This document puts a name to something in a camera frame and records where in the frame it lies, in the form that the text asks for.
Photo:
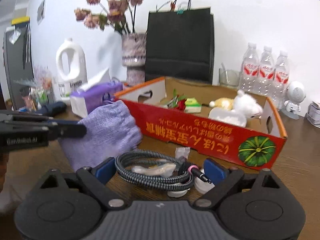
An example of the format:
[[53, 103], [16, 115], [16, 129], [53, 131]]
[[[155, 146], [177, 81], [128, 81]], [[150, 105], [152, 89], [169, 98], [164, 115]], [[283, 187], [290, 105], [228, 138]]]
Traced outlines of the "person left hand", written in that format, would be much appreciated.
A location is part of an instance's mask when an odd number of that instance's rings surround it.
[[0, 157], [0, 192], [3, 190], [3, 187], [4, 187], [8, 161], [9, 161], [9, 154], [2, 153]]

